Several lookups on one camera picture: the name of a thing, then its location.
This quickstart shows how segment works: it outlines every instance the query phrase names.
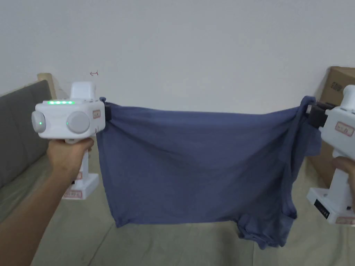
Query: white device base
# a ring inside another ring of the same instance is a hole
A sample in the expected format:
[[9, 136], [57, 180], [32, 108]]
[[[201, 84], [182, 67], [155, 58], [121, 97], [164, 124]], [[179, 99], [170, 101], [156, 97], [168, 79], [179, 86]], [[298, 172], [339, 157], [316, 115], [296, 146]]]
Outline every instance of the white device base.
[[307, 199], [313, 204], [330, 224], [348, 225], [355, 227], [355, 213], [353, 210], [337, 211], [327, 197], [329, 189], [310, 188]]
[[99, 175], [89, 173], [87, 178], [75, 181], [64, 193], [62, 199], [84, 200], [86, 199], [99, 184]]

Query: green led light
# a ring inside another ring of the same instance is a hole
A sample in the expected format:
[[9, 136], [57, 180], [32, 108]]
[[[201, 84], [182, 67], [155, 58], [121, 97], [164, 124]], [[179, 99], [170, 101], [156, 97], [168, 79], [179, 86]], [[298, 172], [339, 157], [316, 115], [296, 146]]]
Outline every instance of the green led light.
[[48, 101], [47, 104], [75, 104], [74, 101]]

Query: finger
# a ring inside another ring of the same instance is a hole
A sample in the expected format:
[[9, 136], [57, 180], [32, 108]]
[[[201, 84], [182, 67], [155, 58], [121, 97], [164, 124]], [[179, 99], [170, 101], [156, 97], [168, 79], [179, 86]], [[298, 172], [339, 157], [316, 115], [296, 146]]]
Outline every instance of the finger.
[[355, 174], [355, 162], [346, 157], [336, 157], [332, 161], [333, 165], [348, 174]]
[[79, 141], [78, 144], [83, 148], [84, 151], [86, 151], [94, 145], [94, 140], [92, 138], [87, 138]]
[[50, 143], [53, 143], [53, 144], [56, 144], [56, 143], [59, 143], [59, 144], [63, 144], [65, 143], [65, 141], [63, 139], [52, 139], [50, 141]]

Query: gray sofa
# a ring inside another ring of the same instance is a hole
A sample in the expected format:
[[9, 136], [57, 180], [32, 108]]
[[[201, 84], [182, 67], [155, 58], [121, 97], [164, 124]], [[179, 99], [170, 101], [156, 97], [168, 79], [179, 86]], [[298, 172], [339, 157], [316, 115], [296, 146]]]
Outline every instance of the gray sofa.
[[[0, 97], [7, 124], [0, 138], [1, 221], [50, 175], [47, 141], [31, 124], [35, 104], [53, 95], [50, 84], [36, 82]], [[89, 171], [100, 173], [96, 146]], [[116, 228], [100, 178], [88, 199], [61, 201], [32, 265], [354, 265], [355, 228], [328, 225], [306, 200], [309, 187], [319, 185], [305, 162], [293, 188], [299, 218], [286, 246], [260, 250], [236, 236], [233, 222]]]

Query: white wall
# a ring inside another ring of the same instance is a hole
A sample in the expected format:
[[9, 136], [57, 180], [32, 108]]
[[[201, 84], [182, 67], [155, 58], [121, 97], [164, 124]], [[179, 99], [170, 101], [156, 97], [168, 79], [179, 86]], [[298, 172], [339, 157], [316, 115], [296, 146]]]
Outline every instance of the white wall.
[[354, 0], [5, 1], [0, 94], [50, 72], [57, 90], [91, 80], [121, 105], [289, 108], [329, 66], [355, 66], [354, 10]]

